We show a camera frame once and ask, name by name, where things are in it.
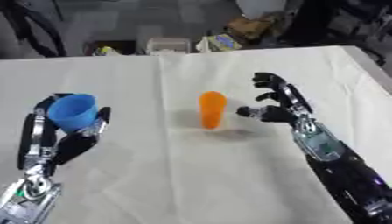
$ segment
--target chair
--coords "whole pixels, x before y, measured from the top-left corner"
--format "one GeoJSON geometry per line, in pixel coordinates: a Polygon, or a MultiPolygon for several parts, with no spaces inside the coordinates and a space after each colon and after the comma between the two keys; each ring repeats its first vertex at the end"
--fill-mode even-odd
{"type": "Polygon", "coordinates": [[[388,12],[389,6],[385,4],[387,0],[362,1],[352,3],[347,0],[304,0],[291,26],[279,40],[291,46],[357,46],[376,57],[375,62],[383,66],[385,57],[366,42],[371,35],[364,38],[359,36],[358,32],[363,25],[379,22],[388,12]],[[329,27],[341,11],[360,20],[348,34],[329,27]]]}

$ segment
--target white container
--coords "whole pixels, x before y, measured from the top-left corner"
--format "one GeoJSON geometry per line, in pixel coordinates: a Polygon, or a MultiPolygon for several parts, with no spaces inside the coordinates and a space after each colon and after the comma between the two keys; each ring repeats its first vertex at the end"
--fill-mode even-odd
{"type": "Polygon", "coordinates": [[[147,43],[147,54],[190,53],[191,41],[187,38],[151,38],[147,43]]]}

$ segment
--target robot finger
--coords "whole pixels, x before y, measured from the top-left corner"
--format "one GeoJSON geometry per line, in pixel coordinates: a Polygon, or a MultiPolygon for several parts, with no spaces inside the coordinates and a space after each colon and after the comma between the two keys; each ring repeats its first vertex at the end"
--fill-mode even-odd
{"type": "Polygon", "coordinates": [[[288,123],[294,125],[297,117],[284,108],[267,106],[262,114],[262,122],[266,123],[288,123]]]}
{"type": "Polygon", "coordinates": [[[267,99],[271,99],[271,100],[274,100],[276,102],[280,102],[279,101],[280,100],[279,99],[279,95],[278,95],[277,92],[269,92],[269,93],[261,94],[261,95],[259,95],[259,96],[257,96],[255,98],[255,100],[258,101],[258,102],[264,101],[264,100],[267,100],[267,99]]]}

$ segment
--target blue cup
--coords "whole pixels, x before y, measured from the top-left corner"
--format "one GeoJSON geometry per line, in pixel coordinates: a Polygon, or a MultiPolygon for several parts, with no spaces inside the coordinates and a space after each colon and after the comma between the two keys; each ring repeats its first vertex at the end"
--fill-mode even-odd
{"type": "Polygon", "coordinates": [[[97,113],[91,94],[71,94],[55,101],[47,114],[57,126],[70,133],[91,125],[97,113]]]}

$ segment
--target white tablecloth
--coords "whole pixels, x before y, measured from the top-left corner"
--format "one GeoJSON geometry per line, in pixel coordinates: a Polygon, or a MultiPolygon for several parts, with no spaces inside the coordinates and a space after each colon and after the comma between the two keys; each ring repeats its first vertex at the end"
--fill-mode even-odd
{"type": "Polygon", "coordinates": [[[64,195],[47,223],[349,223],[287,125],[234,114],[267,103],[253,100],[263,92],[254,72],[297,85],[316,117],[392,181],[392,101],[375,79],[386,89],[390,80],[358,50],[324,47],[0,61],[1,187],[21,174],[19,133],[34,104],[83,92],[112,107],[112,122],[96,147],[59,167],[64,195]],[[208,90],[228,98],[214,131],[198,120],[208,90]]]}

